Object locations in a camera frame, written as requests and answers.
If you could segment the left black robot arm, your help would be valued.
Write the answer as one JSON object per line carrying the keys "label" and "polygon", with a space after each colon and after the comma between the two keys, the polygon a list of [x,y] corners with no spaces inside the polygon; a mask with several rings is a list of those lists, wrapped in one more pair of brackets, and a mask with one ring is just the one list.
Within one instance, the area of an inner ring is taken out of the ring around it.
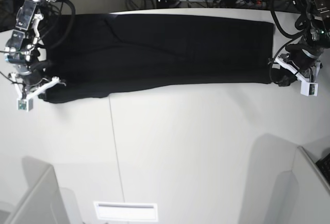
{"label": "left black robot arm", "polygon": [[288,87],[295,81],[316,88],[316,78],[322,68],[321,55],[329,48],[329,3],[327,0],[291,0],[300,14],[295,21],[296,33],[287,33],[275,12],[275,0],[269,0],[269,10],[277,30],[288,39],[269,61],[270,81]]}

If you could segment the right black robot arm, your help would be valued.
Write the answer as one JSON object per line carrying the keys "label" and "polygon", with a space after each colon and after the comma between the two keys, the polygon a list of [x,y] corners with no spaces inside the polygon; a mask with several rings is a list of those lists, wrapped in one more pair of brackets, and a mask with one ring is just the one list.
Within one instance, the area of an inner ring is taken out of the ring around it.
{"label": "right black robot arm", "polygon": [[45,74],[51,62],[39,59],[41,42],[50,33],[42,32],[39,25],[50,16],[55,2],[65,3],[67,0],[24,0],[11,37],[2,50],[5,61],[16,70],[7,78],[16,89],[21,110],[26,110],[35,97],[61,82],[59,77]]}

